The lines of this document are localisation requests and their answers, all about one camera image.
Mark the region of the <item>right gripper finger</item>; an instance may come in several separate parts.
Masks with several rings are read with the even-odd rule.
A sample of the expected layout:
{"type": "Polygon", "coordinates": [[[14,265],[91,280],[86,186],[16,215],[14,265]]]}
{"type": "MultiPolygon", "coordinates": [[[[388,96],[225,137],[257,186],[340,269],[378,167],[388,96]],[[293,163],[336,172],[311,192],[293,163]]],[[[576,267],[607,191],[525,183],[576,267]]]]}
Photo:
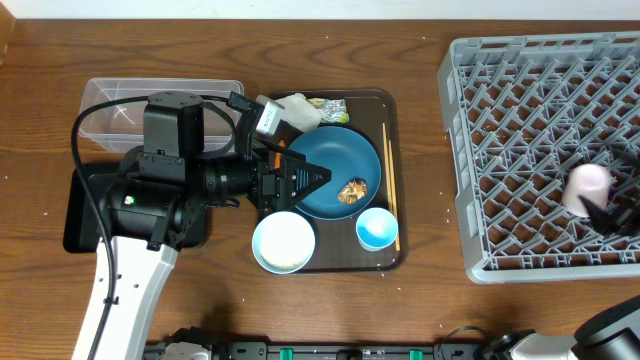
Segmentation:
{"type": "Polygon", "coordinates": [[[586,197],[582,205],[587,210],[593,229],[601,235],[638,235],[639,202],[624,200],[612,211],[598,207],[586,197]]]}
{"type": "Polygon", "coordinates": [[[623,163],[627,165],[633,166],[634,168],[640,167],[639,160],[629,153],[625,153],[622,150],[613,148],[612,154],[617,160],[621,160],[623,163]]]}

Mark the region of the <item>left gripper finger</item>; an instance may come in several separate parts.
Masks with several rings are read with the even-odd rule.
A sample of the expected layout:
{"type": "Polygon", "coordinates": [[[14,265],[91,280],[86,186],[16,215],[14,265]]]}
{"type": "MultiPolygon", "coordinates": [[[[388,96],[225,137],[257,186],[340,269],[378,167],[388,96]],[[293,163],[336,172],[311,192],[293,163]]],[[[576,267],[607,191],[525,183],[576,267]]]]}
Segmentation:
{"type": "Polygon", "coordinates": [[[260,142],[264,147],[266,147],[268,150],[276,152],[276,153],[280,153],[284,156],[290,157],[290,158],[295,158],[301,161],[305,161],[306,160],[306,156],[304,154],[298,153],[296,151],[293,151],[291,149],[285,148],[283,146],[277,145],[275,143],[269,142],[263,138],[258,137],[257,141],[260,142]]]}
{"type": "Polygon", "coordinates": [[[293,208],[331,181],[331,170],[306,161],[287,158],[287,207],[293,208]]]}

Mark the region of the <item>pink cup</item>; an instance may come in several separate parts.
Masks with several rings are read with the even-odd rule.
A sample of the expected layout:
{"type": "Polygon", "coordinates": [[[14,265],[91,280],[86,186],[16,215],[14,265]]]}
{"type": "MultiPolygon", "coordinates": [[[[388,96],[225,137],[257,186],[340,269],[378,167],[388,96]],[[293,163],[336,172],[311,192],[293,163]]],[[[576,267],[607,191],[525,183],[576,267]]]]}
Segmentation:
{"type": "Polygon", "coordinates": [[[599,209],[605,210],[612,183],[612,176],[606,167],[597,164],[577,166],[569,174],[562,204],[571,214],[588,218],[587,209],[580,196],[594,203],[599,209]]]}

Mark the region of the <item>white tissue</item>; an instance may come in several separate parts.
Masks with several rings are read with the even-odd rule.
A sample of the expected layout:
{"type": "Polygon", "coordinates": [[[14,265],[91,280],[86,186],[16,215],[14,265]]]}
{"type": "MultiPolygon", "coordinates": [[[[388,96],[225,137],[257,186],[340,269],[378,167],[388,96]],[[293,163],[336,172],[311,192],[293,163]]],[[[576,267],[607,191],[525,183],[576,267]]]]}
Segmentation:
{"type": "Polygon", "coordinates": [[[301,93],[277,99],[276,102],[284,108],[282,119],[303,133],[317,128],[321,122],[320,111],[301,93]]]}

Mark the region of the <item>blue plate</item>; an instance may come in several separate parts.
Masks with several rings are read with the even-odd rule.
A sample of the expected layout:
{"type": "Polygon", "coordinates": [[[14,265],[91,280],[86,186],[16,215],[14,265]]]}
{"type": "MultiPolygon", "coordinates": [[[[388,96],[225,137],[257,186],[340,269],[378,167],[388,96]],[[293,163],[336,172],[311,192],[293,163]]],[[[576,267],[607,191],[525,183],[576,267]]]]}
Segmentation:
{"type": "Polygon", "coordinates": [[[331,180],[305,197],[296,208],[321,220],[341,220],[355,215],[373,200],[381,179],[381,163],[371,142],[355,130],[322,126],[297,137],[289,146],[306,161],[331,171],[331,180]],[[352,180],[363,180],[367,194],[355,204],[340,202],[340,191],[352,180]]]}

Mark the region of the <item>light blue cup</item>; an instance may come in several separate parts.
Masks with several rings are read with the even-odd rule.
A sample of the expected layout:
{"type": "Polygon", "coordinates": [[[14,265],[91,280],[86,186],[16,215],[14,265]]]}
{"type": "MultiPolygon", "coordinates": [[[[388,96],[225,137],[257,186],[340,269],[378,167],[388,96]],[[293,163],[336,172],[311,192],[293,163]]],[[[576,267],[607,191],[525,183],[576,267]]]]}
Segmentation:
{"type": "Polygon", "coordinates": [[[396,242],[399,224],[396,217],[384,208],[369,208],[356,220],[356,236],[362,248],[377,252],[396,242]]]}

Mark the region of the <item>orange carrot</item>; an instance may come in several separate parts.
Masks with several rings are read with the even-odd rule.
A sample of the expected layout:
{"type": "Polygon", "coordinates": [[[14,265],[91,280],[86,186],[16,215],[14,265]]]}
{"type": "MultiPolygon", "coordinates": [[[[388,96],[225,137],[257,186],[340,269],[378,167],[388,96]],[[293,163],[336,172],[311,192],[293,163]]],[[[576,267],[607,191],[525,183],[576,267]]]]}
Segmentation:
{"type": "MultiPolygon", "coordinates": [[[[280,141],[279,141],[279,143],[278,143],[278,145],[279,145],[280,147],[284,147],[284,148],[286,148],[286,143],[285,143],[285,141],[284,141],[284,140],[280,140],[280,141]]],[[[281,153],[279,153],[279,152],[277,152],[277,153],[275,154],[275,157],[274,157],[274,169],[276,169],[276,170],[277,170],[277,169],[279,169],[279,168],[281,167],[281,158],[282,158],[282,154],[281,154],[281,153]]]]}

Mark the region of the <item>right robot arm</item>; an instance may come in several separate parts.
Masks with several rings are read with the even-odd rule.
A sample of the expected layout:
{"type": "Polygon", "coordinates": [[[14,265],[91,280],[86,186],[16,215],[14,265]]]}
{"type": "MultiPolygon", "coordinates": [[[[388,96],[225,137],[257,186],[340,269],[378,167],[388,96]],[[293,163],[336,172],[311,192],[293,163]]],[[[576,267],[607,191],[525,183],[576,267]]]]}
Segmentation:
{"type": "MultiPolygon", "coordinates": [[[[607,210],[610,171],[596,164],[571,171],[563,204],[588,217],[600,235],[637,236],[639,203],[607,210]]],[[[478,349],[476,359],[639,360],[639,298],[610,307],[590,318],[572,336],[546,336],[534,330],[507,334],[478,349]]]]}

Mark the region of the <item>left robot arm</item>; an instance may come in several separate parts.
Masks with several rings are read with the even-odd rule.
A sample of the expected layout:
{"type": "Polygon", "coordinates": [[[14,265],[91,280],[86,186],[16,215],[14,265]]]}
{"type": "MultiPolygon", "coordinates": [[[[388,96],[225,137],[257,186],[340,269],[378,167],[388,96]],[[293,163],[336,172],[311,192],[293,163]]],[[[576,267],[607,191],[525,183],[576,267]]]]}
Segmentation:
{"type": "Polygon", "coordinates": [[[103,195],[85,193],[99,230],[77,359],[142,356],[162,289],[181,250],[201,245],[211,208],[246,197],[288,210],[327,184],[330,171],[256,138],[275,116],[270,100],[161,91],[143,97],[143,142],[122,159],[103,195]]]}

